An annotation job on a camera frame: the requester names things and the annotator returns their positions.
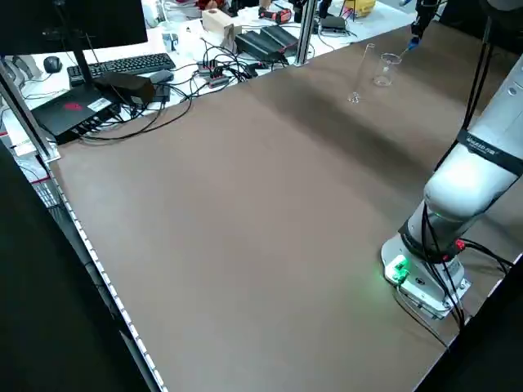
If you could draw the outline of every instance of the brown table surface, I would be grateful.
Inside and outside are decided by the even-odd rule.
[[[408,39],[372,41],[397,53]],[[170,390],[406,391],[440,355],[379,251],[457,134],[480,43],[434,24],[392,87],[365,75],[351,105],[364,45],[197,99],[146,136],[60,149],[52,170]],[[478,109],[514,61],[494,56]],[[470,233],[508,258],[518,189]],[[463,264],[474,313],[500,275],[478,254]]]

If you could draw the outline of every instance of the black keyboard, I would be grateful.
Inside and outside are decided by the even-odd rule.
[[[121,72],[124,74],[139,75],[147,74],[149,72],[157,72],[162,69],[175,69],[176,66],[167,53],[159,53],[156,55],[144,55],[137,57],[128,57],[126,59],[118,59],[112,61],[105,61],[99,64],[89,64],[91,75],[98,78],[105,72]],[[83,77],[80,73],[80,67],[67,67],[67,74],[69,75],[69,83],[72,87],[83,83]]]

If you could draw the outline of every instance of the label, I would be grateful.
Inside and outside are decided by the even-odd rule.
[[[111,101],[106,98],[100,98],[95,100],[92,104],[87,105],[87,107],[93,112],[99,112],[102,109],[105,109],[107,106],[111,105]]]

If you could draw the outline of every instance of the glass beaker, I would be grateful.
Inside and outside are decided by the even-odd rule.
[[[374,48],[375,45],[373,43],[369,43],[365,47],[365,52],[363,53],[363,57],[361,58],[360,67],[356,71],[352,92],[349,93],[349,96],[347,97],[349,102],[351,102],[352,104],[357,104],[361,100],[360,84],[364,76],[364,71],[369,65],[368,62],[370,62],[370,58],[373,55]]]
[[[378,68],[374,75],[374,84],[380,87],[388,87],[392,84],[392,77],[401,63],[401,57],[392,53],[383,53],[378,62]]]

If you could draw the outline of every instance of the green led light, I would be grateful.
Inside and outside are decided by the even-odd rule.
[[[387,276],[397,283],[403,283],[409,276],[409,261],[403,255],[398,255],[386,268]]]

